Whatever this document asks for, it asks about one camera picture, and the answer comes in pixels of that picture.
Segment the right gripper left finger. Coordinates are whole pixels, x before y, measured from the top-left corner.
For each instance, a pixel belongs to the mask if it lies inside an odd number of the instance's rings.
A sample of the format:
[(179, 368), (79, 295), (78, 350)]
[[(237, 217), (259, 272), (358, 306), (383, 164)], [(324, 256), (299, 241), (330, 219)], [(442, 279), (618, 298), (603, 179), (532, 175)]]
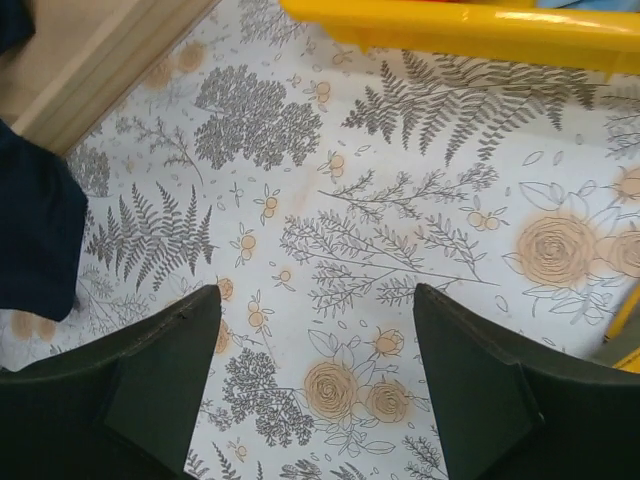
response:
[(2, 372), (2, 478), (186, 478), (220, 324), (220, 290), (206, 285), (91, 343)]

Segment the navy blue shorts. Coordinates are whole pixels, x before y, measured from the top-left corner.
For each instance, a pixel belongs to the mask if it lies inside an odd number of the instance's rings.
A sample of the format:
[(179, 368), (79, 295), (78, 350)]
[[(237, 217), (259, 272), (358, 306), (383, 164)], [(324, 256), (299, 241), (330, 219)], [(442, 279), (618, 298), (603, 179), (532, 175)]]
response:
[(88, 199), (64, 160), (1, 124), (1, 307), (63, 321)]

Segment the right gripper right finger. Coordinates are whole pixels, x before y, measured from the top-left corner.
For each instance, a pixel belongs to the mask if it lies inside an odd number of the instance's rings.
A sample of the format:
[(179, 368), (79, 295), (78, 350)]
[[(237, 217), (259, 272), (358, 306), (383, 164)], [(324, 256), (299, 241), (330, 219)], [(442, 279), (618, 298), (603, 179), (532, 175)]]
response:
[(426, 284), (413, 317), (450, 478), (638, 478), (638, 374), (553, 350)]

